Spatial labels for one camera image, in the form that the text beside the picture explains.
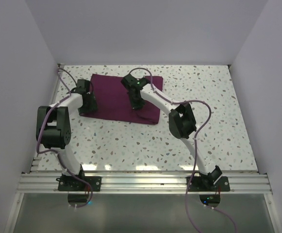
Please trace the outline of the purple surgical cloth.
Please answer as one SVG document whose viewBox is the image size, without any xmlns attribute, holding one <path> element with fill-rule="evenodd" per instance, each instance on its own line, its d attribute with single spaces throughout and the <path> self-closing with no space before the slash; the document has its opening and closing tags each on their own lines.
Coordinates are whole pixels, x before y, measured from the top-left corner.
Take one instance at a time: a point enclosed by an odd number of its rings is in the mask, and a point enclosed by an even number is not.
<svg viewBox="0 0 282 233">
<path fill-rule="evenodd" d="M 141 110 L 134 110 L 121 80 L 117 76 L 93 74 L 90 81 L 94 87 L 93 94 L 98 109 L 81 116 L 146 125 L 158 124 L 160 109 L 147 101 Z"/>
</svg>

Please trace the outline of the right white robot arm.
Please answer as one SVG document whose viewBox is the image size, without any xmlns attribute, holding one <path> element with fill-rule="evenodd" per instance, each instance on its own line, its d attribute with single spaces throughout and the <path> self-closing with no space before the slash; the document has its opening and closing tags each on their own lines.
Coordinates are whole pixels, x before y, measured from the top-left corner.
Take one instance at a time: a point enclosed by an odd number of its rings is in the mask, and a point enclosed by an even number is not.
<svg viewBox="0 0 282 233">
<path fill-rule="evenodd" d="M 181 140 L 198 166 L 201 184 L 206 190 L 214 190 L 219 185 L 222 171 L 213 162 L 207 161 L 198 151 L 197 135 L 201 127 L 197 122 L 191 107 L 191 101 L 178 102 L 166 96 L 147 78 L 137 79 L 128 74 L 121 80 L 128 92 L 129 101 L 134 110 L 140 110 L 145 102 L 153 104 L 168 116 L 168 128 L 172 136 Z"/>
</svg>

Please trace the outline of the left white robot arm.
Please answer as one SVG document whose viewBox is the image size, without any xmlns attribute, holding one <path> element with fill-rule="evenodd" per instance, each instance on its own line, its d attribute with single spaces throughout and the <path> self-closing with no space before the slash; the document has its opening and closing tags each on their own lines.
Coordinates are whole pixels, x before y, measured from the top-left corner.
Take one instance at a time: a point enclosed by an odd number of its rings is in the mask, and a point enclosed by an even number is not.
<svg viewBox="0 0 282 233">
<path fill-rule="evenodd" d="M 40 106 L 37 110 L 36 152 L 54 153 L 62 168 L 63 178 L 70 177 L 69 185 L 77 191 L 85 188 L 86 178 L 69 145 L 72 134 L 70 115 L 77 111 L 84 116 L 97 110 L 93 84 L 85 79 L 77 80 L 76 87 L 68 89 L 67 96 L 60 101 Z"/>
</svg>

